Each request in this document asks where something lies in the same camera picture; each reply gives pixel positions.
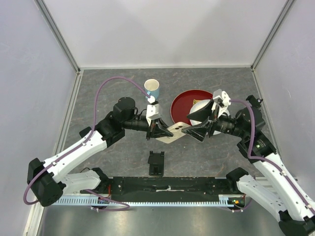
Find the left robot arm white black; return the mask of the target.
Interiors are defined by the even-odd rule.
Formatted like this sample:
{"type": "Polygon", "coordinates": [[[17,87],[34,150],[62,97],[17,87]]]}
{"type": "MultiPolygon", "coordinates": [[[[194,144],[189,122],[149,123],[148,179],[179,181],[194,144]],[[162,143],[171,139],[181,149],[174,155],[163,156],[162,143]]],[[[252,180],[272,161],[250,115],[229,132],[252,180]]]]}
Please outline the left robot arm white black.
{"type": "Polygon", "coordinates": [[[93,168],[86,174],[71,175],[70,171],[122,139],[127,129],[145,132],[147,140],[174,136],[160,117],[157,101],[147,106],[145,115],[140,115],[135,101],[122,97],[103,120],[80,132],[78,142],[44,161],[33,159],[28,166],[26,191],[32,191],[43,207],[52,205],[71,190],[104,193],[108,177],[100,168],[93,168]]]}

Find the phone with beige case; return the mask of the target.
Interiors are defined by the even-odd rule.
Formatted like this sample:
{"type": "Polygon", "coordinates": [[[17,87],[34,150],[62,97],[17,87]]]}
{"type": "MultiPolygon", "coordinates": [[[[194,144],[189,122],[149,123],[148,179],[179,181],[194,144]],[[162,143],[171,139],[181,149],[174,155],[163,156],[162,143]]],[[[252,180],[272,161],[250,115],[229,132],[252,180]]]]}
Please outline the phone with beige case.
{"type": "Polygon", "coordinates": [[[173,134],[172,137],[161,137],[161,138],[156,138],[156,140],[166,143],[166,144],[170,144],[178,140],[179,138],[185,136],[185,133],[182,132],[182,129],[188,128],[188,127],[190,127],[190,125],[184,122],[175,123],[174,125],[168,127],[167,129],[173,134]]]}

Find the black folding phone stand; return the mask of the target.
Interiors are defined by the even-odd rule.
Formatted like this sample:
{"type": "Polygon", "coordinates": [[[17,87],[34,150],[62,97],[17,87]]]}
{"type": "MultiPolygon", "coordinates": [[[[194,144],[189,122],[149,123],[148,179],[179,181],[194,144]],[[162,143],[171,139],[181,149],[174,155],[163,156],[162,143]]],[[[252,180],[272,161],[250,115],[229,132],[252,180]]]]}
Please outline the black folding phone stand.
{"type": "Polygon", "coordinates": [[[165,152],[149,152],[149,176],[162,177],[164,175],[164,158],[165,152]]]}

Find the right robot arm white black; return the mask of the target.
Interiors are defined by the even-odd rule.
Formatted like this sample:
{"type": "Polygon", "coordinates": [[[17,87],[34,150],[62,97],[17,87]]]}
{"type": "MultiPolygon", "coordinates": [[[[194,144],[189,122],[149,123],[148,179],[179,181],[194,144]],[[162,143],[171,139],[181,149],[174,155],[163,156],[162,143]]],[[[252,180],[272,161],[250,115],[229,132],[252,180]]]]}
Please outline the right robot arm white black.
{"type": "Polygon", "coordinates": [[[198,124],[183,129],[183,133],[199,141],[213,136],[216,131],[241,138],[237,145],[239,152],[267,178],[275,191],[266,189],[242,168],[227,174],[227,191],[241,192],[256,201],[276,219],[286,236],[309,236],[315,231],[315,202],[290,174],[276,148],[262,133],[265,120],[261,102],[253,95],[246,100],[215,96],[187,115],[198,124]]]}

